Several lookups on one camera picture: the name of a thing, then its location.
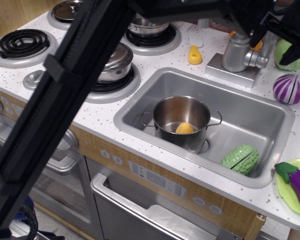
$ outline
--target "green toy vegetable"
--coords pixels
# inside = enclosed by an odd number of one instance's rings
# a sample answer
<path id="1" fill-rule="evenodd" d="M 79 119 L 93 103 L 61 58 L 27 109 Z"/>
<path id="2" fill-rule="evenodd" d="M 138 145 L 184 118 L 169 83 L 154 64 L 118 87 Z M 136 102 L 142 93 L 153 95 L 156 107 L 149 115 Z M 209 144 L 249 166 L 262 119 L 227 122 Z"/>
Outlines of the green toy vegetable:
<path id="1" fill-rule="evenodd" d="M 274 165 L 275 171 L 282 177 L 286 184 L 291 185 L 300 202 L 300 170 L 287 162 Z"/>
<path id="2" fill-rule="evenodd" d="M 220 164 L 238 173 L 247 175 L 251 171 L 251 169 L 253 169 L 257 165 L 258 160 L 258 150 L 251 145 L 243 144 L 236 147 L 226 156 L 224 156 Z"/>

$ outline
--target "control panel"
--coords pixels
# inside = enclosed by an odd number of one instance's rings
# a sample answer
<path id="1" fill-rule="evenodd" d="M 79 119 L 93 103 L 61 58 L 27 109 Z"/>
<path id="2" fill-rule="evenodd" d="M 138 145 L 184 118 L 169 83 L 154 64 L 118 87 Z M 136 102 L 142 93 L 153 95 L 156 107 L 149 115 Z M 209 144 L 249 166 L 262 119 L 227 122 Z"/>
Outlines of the control panel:
<path id="1" fill-rule="evenodd" d="M 143 178 L 155 185 L 157 185 L 158 187 L 178 196 L 179 198 L 184 198 L 187 189 L 185 189 L 184 187 L 176 184 L 175 182 L 171 181 L 168 178 L 165 178 L 135 162 L 132 161 L 128 161 L 129 163 L 129 168 L 130 171 L 139 176 L 140 178 Z"/>

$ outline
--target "green plate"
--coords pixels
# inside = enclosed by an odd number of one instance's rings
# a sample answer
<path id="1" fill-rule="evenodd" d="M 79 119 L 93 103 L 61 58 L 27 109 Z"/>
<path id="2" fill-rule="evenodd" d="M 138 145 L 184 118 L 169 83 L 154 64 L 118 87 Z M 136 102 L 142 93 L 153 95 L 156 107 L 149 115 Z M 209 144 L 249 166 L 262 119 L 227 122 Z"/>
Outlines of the green plate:
<path id="1" fill-rule="evenodd" d="M 288 161 L 288 163 L 298 167 L 300 170 L 300 158 Z M 276 174 L 276 181 L 280 195 L 288 203 L 292 210 L 300 214 L 300 203 L 293 188 L 290 186 L 290 184 L 285 183 L 279 174 Z"/>

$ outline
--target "sink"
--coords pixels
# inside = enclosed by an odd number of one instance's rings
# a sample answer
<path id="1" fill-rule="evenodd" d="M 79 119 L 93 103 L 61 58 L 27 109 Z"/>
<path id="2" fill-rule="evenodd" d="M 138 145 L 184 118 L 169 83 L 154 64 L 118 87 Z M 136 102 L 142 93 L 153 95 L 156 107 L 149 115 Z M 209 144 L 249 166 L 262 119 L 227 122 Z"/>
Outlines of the sink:
<path id="1" fill-rule="evenodd" d="M 206 131 L 207 142 L 195 154 L 155 136 L 154 127 L 144 126 L 140 117 L 152 112 L 162 99 L 191 96 L 222 114 L 222 123 Z M 295 121 L 294 111 L 287 105 L 263 98 L 175 68 L 161 68 L 115 114 L 115 126 L 135 137 L 173 152 L 233 181 L 252 188 L 268 185 L 274 177 Z M 220 117 L 211 112 L 209 124 Z M 144 114 L 144 124 L 153 125 L 152 114 Z M 249 144 L 259 151 L 259 161 L 246 176 L 221 166 L 221 159 L 234 148 Z"/>

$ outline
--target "purple eggplant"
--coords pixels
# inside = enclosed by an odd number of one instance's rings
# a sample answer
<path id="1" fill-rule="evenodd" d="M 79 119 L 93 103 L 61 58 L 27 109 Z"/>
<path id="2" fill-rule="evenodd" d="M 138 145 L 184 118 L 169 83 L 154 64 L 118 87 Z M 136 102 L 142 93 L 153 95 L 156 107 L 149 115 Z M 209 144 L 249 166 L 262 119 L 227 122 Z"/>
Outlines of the purple eggplant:
<path id="1" fill-rule="evenodd" d="M 287 162 L 274 165 L 275 171 L 282 177 L 286 184 L 291 185 L 300 202 L 300 170 Z"/>

